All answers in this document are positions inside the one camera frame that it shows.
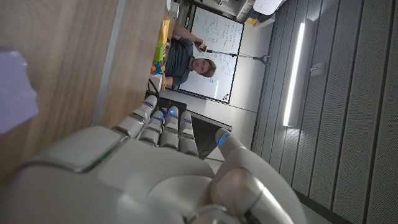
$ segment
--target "short hair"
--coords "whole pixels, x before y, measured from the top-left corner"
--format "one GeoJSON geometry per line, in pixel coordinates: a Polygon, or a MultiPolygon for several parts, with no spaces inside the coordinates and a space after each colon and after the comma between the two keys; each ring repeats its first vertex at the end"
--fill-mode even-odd
{"type": "Polygon", "coordinates": [[[210,59],[205,59],[205,60],[209,63],[209,68],[208,68],[207,72],[200,73],[200,75],[203,75],[204,77],[207,77],[207,78],[211,78],[211,77],[213,77],[214,73],[216,72],[217,66],[212,60],[210,60],[210,59]]]}

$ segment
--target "man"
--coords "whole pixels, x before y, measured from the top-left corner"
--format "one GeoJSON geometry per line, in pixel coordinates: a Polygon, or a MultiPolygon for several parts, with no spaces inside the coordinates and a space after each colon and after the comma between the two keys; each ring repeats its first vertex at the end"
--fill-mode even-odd
{"type": "Polygon", "coordinates": [[[187,31],[183,26],[176,24],[173,30],[173,39],[166,61],[166,85],[179,85],[187,81],[190,71],[196,71],[204,77],[212,77],[216,65],[212,60],[195,58],[192,55],[193,42],[199,42],[197,49],[205,46],[202,39],[187,31]]]}

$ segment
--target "wooden table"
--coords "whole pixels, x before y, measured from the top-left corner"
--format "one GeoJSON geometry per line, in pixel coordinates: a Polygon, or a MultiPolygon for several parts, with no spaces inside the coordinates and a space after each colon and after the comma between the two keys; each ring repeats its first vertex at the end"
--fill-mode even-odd
{"type": "MultiPolygon", "coordinates": [[[[114,126],[144,99],[164,4],[126,0],[100,125],[114,126]]],[[[0,45],[26,59],[40,111],[0,135],[0,179],[39,149],[91,125],[117,6],[0,1],[0,45]]]]}

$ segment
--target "blue led light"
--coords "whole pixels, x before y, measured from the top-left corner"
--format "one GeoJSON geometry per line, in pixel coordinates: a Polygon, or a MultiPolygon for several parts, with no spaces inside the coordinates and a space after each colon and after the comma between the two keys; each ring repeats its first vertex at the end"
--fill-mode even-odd
{"type": "Polygon", "coordinates": [[[217,145],[220,145],[220,144],[221,144],[221,141],[223,140],[223,138],[224,138],[225,135],[226,135],[226,133],[224,133],[224,134],[222,135],[222,137],[220,138],[220,140],[216,140],[217,145]]]}

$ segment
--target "dark shirt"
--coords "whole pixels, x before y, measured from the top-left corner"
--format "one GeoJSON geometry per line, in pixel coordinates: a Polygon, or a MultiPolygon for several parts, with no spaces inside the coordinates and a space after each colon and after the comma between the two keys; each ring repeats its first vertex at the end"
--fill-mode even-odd
{"type": "Polygon", "coordinates": [[[166,61],[166,77],[173,77],[173,85],[179,85],[188,79],[188,66],[192,57],[193,43],[191,40],[172,39],[166,61]]]}

